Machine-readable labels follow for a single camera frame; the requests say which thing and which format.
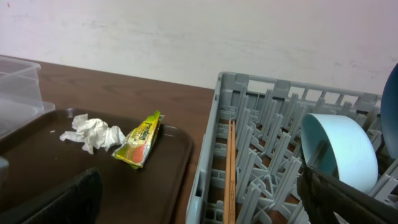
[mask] snack wrapper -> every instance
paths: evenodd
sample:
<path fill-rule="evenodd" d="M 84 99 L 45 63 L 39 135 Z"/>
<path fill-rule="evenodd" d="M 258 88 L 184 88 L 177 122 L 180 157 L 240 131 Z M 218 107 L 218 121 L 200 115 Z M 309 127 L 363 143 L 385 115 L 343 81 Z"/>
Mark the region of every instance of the snack wrapper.
<path fill-rule="evenodd" d="M 113 157 L 127 162 L 135 169 L 142 168 L 155 143 L 163 117 L 159 110 L 155 111 L 155 115 L 147 117 L 126 136 L 122 146 L 113 153 Z"/>

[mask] crumpled tissue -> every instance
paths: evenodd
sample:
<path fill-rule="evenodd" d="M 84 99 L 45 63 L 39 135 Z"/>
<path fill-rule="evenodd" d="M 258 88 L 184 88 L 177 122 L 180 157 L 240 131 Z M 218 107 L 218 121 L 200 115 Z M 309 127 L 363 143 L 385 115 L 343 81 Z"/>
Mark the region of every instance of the crumpled tissue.
<path fill-rule="evenodd" d="M 72 128 L 76 131 L 65 131 L 60 140 L 66 139 L 85 143 L 82 149 L 94 154 L 93 148 L 105 148 L 105 151 L 114 145 L 122 144 L 126 138 L 118 126 L 108 127 L 101 119 L 88 119 L 87 114 L 75 116 Z"/>

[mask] brown tabletop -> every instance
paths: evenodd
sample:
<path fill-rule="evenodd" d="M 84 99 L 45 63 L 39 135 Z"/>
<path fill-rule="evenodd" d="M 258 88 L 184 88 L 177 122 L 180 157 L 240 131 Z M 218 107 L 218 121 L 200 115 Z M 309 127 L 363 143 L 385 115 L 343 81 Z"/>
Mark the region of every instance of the brown tabletop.
<path fill-rule="evenodd" d="M 57 109 L 82 108 L 137 119 L 145 119 L 160 110 L 166 115 L 165 124 L 181 128 L 190 135 L 194 147 L 172 219 L 172 223 L 185 223 L 214 90 L 37 63 L 42 66 L 39 75 L 42 98 L 54 103 Z"/>

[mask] gray plastic dish rack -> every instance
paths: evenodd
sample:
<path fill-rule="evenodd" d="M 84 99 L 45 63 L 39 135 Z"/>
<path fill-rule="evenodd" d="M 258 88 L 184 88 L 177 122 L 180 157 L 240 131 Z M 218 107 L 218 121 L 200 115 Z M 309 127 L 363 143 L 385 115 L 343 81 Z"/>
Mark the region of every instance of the gray plastic dish rack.
<path fill-rule="evenodd" d="M 248 90 L 251 85 L 266 87 L 258 92 Z M 225 171 L 212 169 L 214 157 L 226 157 L 226 144 L 216 141 L 228 135 L 228 125 L 221 120 L 236 121 L 236 201 L 242 204 L 236 223 L 272 223 L 268 215 L 272 210 L 281 213 L 288 223 L 308 223 L 296 188 L 300 167 L 305 163 L 300 143 L 302 118 L 307 113 L 348 116 L 364 128 L 375 151 L 387 154 L 385 146 L 381 147 L 380 100 L 381 95 L 372 93 L 221 72 L 203 137 L 186 223 L 223 222 L 223 202 L 207 202 L 210 185 L 224 188 Z M 265 157 L 270 161 L 268 165 L 263 162 Z M 398 160 L 379 176 L 369 195 L 398 208 L 398 198 L 391 194 L 398 184 L 394 178 L 397 176 Z M 291 196 L 299 203 L 285 201 Z"/>

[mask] wooden chopstick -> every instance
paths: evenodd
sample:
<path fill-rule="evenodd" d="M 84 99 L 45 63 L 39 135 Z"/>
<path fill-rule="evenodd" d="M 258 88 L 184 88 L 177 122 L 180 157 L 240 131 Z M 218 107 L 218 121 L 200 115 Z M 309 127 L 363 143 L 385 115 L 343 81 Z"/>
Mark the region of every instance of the wooden chopstick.
<path fill-rule="evenodd" d="M 235 143 L 235 121 L 232 122 L 232 141 L 231 141 L 231 183 L 229 196 L 229 223 L 235 224 L 235 186 L 236 186 L 236 143 Z"/>
<path fill-rule="evenodd" d="M 225 167 L 225 188 L 224 188 L 224 215 L 223 223 L 229 223 L 229 201 L 231 183 L 231 121 L 228 122 L 228 140 L 226 144 L 226 167 Z"/>

